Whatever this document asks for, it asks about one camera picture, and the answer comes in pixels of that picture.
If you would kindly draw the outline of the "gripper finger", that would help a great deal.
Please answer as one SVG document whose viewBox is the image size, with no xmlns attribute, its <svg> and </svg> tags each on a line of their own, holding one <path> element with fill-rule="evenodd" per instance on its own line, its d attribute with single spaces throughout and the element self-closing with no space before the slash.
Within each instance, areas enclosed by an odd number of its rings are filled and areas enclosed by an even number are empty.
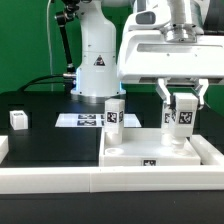
<svg viewBox="0 0 224 224">
<path fill-rule="evenodd" d="M 169 109 L 175 108 L 175 97 L 169 92 L 166 79 L 159 78 L 157 80 L 156 92 L 159 94 L 166 107 Z"/>
<path fill-rule="evenodd" d="M 209 81 L 207 79 L 197 79 L 195 81 L 194 91 L 198 98 L 198 109 L 201 110 L 204 107 L 204 95 L 209 87 Z"/>
</svg>

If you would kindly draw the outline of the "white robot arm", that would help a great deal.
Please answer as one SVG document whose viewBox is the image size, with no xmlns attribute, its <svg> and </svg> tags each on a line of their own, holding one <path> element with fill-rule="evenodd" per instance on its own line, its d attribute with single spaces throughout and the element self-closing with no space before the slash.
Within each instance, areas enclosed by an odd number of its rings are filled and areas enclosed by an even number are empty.
<svg viewBox="0 0 224 224">
<path fill-rule="evenodd" d="M 56 21 L 74 98 L 95 103 L 122 94 L 122 83 L 148 83 L 171 105 L 170 86 L 202 98 L 209 85 L 224 85 L 216 0 L 62 1 Z"/>
</svg>

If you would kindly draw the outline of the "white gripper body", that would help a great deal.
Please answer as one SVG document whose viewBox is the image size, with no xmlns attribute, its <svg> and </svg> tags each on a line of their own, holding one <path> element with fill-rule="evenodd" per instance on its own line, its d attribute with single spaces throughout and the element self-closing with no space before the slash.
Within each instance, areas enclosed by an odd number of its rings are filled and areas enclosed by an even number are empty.
<svg viewBox="0 0 224 224">
<path fill-rule="evenodd" d="M 167 42 L 158 27 L 127 21 L 120 46 L 117 75 L 125 83 L 158 78 L 224 79 L 224 36 L 199 35 L 196 43 Z"/>
</svg>

